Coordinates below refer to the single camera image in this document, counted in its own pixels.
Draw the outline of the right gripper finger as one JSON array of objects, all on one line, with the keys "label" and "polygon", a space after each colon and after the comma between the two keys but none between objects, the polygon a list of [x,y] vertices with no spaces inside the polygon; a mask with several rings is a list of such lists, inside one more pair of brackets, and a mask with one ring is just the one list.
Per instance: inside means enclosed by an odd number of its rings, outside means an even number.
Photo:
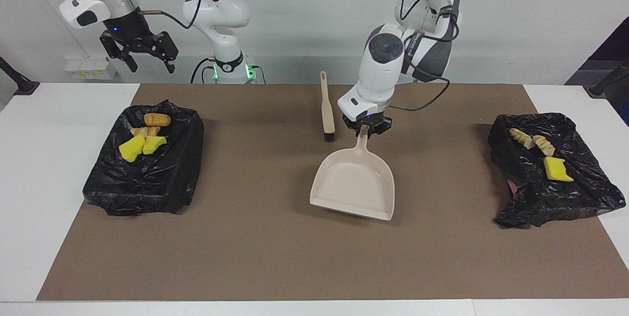
[{"label": "right gripper finger", "polygon": [[123,48],[120,49],[116,43],[116,40],[108,31],[102,32],[99,40],[101,41],[104,50],[106,50],[110,58],[123,61],[124,63],[126,63],[127,67],[132,73],[137,72],[139,66],[137,65],[137,63],[135,63],[135,60],[130,55],[130,49],[128,45],[123,45]]},{"label": "right gripper finger", "polygon": [[173,61],[179,54],[179,49],[167,31],[150,36],[150,54],[163,61],[170,74],[175,72]]}]

